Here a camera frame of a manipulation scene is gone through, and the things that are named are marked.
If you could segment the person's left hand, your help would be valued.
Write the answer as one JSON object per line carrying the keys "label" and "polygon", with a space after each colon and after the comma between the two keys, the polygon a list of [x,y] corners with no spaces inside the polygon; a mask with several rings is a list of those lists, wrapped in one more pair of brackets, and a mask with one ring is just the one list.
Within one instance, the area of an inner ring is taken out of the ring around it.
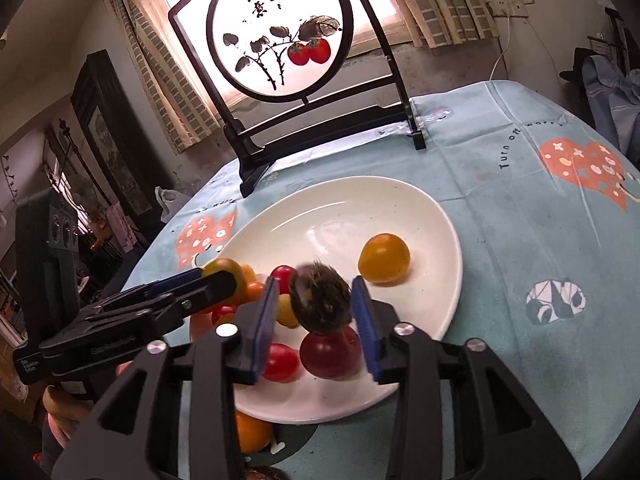
{"label": "person's left hand", "polygon": [[55,384],[47,385],[44,389],[42,403],[47,412],[50,433],[61,448],[66,448],[94,407],[92,401],[80,400]]}

